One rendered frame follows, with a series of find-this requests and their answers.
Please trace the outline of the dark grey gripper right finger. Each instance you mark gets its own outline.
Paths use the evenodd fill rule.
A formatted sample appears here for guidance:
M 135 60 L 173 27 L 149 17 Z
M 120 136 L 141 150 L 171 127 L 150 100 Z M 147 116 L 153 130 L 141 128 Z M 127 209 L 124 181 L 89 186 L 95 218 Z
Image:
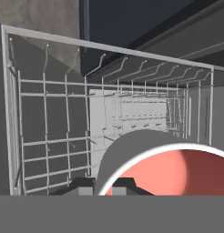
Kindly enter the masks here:
M 120 177 L 112 185 L 113 196 L 152 196 L 152 193 L 138 187 L 132 177 Z

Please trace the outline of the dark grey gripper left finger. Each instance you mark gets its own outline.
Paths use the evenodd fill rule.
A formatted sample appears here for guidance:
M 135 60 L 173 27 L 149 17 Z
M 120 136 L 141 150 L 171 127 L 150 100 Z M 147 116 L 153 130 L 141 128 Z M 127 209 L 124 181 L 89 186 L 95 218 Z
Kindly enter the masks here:
M 76 177 L 67 186 L 50 193 L 50 196 L 92 196 L 95 184 L 94 177 Z

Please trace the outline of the grey bowl with pink inside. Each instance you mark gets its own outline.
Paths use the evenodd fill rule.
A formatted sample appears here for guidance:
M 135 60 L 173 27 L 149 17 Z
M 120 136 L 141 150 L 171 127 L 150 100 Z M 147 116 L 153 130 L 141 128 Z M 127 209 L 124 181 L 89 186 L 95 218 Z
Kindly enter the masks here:
M 136 130 L 107 148 L 95 193 L 109 195 L 120 178 L 133 179 L 155 196 L 224 196 L 224 151 L 161 131 Z

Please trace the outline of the dark grey dishwasher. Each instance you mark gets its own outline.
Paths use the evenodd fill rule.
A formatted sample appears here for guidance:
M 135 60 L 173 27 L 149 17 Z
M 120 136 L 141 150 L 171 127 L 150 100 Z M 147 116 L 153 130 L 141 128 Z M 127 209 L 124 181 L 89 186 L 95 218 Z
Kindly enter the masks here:
M 13 196 L 224 156 L 224 0 L 0 0 L 0 149 Z

